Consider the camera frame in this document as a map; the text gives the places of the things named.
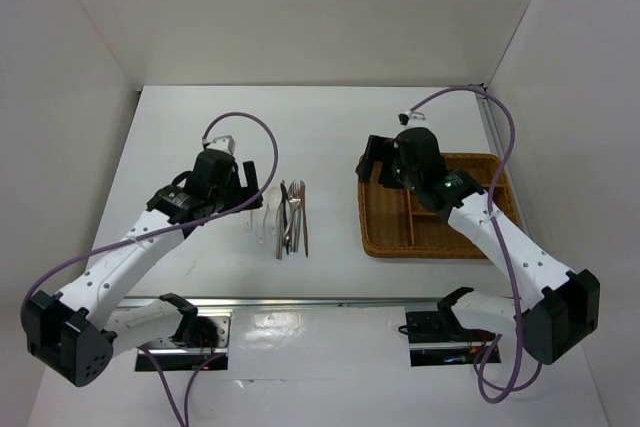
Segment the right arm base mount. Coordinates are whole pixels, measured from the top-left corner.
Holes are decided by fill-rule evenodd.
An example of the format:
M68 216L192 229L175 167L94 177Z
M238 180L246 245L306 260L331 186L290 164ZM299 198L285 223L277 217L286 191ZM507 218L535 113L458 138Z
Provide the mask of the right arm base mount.
M495 339L493 333L448 327L438 311L408 311L398 328L409 343L412 367L471 365Z

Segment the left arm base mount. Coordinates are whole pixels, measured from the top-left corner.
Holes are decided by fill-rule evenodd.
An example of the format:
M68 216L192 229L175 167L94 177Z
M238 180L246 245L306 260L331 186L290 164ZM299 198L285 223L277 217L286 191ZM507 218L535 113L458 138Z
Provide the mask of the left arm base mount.
M205 371L228 368L228 349L232 325L232 311L220 308L200 308L198 320L188 331L186 340L174 342L160 338L144 347L164 372L192 372L210 361Z

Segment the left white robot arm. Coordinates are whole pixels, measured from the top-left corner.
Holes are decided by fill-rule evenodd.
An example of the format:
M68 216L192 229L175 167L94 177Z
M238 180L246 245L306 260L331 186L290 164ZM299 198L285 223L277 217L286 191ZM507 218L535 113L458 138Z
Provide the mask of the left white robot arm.
M124 351L162 338L190 344L201 326L198 309L177 294L130 311L117 308L205 219L257 208L261 201L253 162L237 164L230 149L204 149L192 170L153 195L116 248L55 294L38 291L27 300L22 323L29 353L84 387Z

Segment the silver fork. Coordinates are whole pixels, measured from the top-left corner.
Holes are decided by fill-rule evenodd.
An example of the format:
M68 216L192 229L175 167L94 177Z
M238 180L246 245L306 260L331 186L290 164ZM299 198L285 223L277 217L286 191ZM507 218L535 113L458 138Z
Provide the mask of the silver fork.
M286 189L283 207L283 247L287 254L296 253L299 247L300 234L301 187L297 181L292 181Z
M287 240L286 240L286 232L287 232L287 225L288 225L287 209L289 207L289 202L288 202L288 192L287 192L285 181L281 181L279 184L279 187L280 187L281 199L280 199L280 204L277 211L278 228L277 228L276 258L278 260L282 260L284 251L287 247Z
M300 181L293 184L290 195L291 206L291 251L296 253L299 249L300 236L302 233L302 207L301 207Z

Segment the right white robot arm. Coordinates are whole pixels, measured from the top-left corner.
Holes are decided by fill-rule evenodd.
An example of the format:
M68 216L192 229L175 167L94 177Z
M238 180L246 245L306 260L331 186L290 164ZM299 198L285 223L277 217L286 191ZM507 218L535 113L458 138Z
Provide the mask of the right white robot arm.
M551 365L598 325L600 282L545 253L493 202L470 172L451 169L425 127L394 138L372 135L356 167L360 185L412 193L428 212L473 243L514 280L515 328L536 361Z

